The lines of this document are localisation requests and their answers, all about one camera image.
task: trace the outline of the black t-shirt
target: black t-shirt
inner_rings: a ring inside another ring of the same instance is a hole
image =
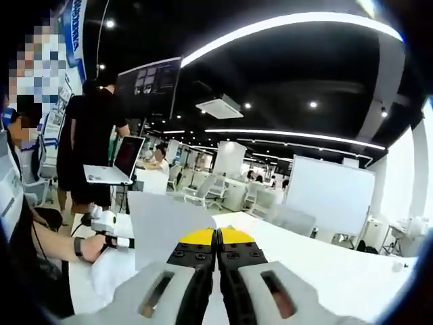
[[[83,107],[83,96],[77,95],[70,98],[69,103],[65,109],[65,123],[60,134],[58,159],[68,160],[72,153],[70,144],[70,126],[72,119],[76,119],[78,111]]]
[[[88,93],[83,103],[76,116],[74,155],[86,165],[108,166],[113,126],[127,125],[124,111],[107,89]]]

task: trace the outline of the ceiling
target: ceiling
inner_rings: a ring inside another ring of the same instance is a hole
[[[157,60],[185,57],[233,30],[288,14],[344,12],[367,17],[354,1],[345,0],[162,2],[111,1],[106,19],[114,19],[116,27],[102,30],[99,63],[125,71]],[[87,8],[84,55],[88,78],[95,76],[97,38],[105,4],[89,0]],[[216,147],[219,141],[230,139],[245,145],[249,155],[291,158],[299,154],[335,162],[351,157],[359,158],[364,166],[381,158],[386,150],[307,137],[204,130],[290,131],[388,148],[420,119],[424,90],[419,86],[415,60],[407,51],[402,57],[401,82],[395,85],[398,95],[392,96],[387,105],[389,115],[380,117],[381,106],[374,105],[376,80],[380,64],[392,60],[394,54],[388,53],[390,57],[384,60],[381,46],[390,37],[378,34],[351,24],[308,22],[237,39],[181,70],[174,119],[166,123],[150,120],[150,127],[157,132],[185,130],[164,136],[191,145]],[[389,73],[394,70],[392,66],[388,69]],[[195,107],[223,93],[242,105],[244,118],[217,120]],[[311,102],[317,102],[317,107],[311,108]],[[245,108],[245,103],[252,107]],[[369,120],[372,113],[376,115]]]

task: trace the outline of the white shirt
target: white shirt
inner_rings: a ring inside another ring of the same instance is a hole
[[[170,166],[168,165],[167,160],[162,159],[162,162],[160,162],[160,168],[159,171],[164,173],[167,176],[170,176]]]

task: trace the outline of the banner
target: banner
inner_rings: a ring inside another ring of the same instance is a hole
[[[69,68],[77,68],[81,83],[86,80],[83,58],[83,29],[87,0],[69,1],[61,17]]]

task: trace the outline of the hand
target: hand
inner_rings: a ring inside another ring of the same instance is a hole
[[[101,255],[102,247],[106,243],[104,235],[88,237],[81,242],[81,253],[88,262],[94,262]]]

